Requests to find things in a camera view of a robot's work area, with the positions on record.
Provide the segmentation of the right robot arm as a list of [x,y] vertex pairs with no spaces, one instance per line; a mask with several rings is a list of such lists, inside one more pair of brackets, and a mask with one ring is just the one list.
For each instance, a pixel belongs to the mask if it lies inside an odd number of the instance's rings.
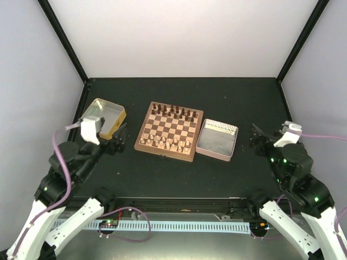
[[248,197],[247,213],[277,229],[302,259],[346,259],[341,217],[327,186],[311,173],[313,159],[300,142],[301,135],[301,125],[290,121],[285,121],[282,130],[272,135],[252,125],[249,145],[256,155],[266,158],[280,191],[298,207],[313,235],[304,231],[263,191]]

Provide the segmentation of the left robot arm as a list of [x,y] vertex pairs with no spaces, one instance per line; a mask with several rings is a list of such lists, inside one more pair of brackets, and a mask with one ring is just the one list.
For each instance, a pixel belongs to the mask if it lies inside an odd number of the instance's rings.
[[125,148],[126,125],[122,125],[109,140],[79,146],[74,141],[57,144],[52,136],[53,155],[50,169],[34,195],[29,217],[14,244],[1,251],[1,259],[56,259],[62,249],[88,222],[115,213],[115,196],[106,188],[97,189],[94,196],[69,217],[62,226],[53,229],[58,216],[74,194],[90,176],[102,155],[115,155]]

